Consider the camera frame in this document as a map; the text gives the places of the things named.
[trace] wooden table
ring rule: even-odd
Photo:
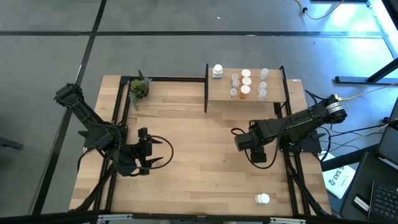
[[[110,121],[120,76],[104,76],[95,111]],[[203,112],[204,87],[196,82],[154,82],[149,96],[139,102],[139,111],[131,106],[127,125],[127,143],[137,141],[137,129],[167,138],[175,148],[173,161],[148,176],[118,175],[112,212],[177,213],[209,215],[291,216],[291,206],[283,155],[266,170],[253,167],[234,145],[231,128],[248,129],[250,119],[276,118],[272,103],[209,101]],[[288,80],[292,111],[307,108],[300,80]],[[275,151],[275,141],[266,145],[268,158]],[[169,158],[166,144],[154,146],[154,157]],[[331,212],[319,161],[302,154],[305,182],[324,210]],[[101,156],[87,154],[80,166],[70,208],[79,206],[98,182]],[[104,207],[107,186],[101,208]],[[300,191],[295,186],[299,211]],[[271,202],[259,205],[254,196],[267,193]]]

